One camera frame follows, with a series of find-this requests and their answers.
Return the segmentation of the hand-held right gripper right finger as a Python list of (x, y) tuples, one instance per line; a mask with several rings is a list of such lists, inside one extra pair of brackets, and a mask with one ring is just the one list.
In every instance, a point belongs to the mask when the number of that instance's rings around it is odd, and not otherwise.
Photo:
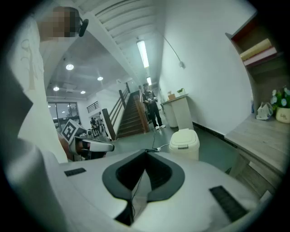
[(135, 225), (227, 225), (228, 216), (213, 197), (227, 187), (228, 175), (216, 167), (167, 153), (133, 154), (134, 169), (152, 181), (147, 204)]

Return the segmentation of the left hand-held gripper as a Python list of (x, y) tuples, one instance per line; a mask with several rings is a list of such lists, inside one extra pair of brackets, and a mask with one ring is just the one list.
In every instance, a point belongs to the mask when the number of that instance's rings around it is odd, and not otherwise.
[(115, 149), (114, 145), (111, 143), (82, 139), (81, 136), (86, 135), (87, 130), (85, 130), (83, 127), (81, 127), (77, 122), (73, 121), (72, 119), (68, 120), (61, 134), (68, 143), (68, 149), (72, 154), (73, 161), (84, 160), (84, 158), (77, 153), (76, 144), (79, 140), (82, 140), (83, 142), (90, 144), (89, 145), (90, 152), (111, 152)]

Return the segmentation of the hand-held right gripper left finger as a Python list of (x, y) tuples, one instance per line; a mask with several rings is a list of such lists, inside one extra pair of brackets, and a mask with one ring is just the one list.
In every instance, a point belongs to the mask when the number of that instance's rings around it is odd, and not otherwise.
[(77, 191), (96, 209), (130, 226), (132, 191), (146, 164), (146, 150), (101, 159), (70, 162), (65, 174)]

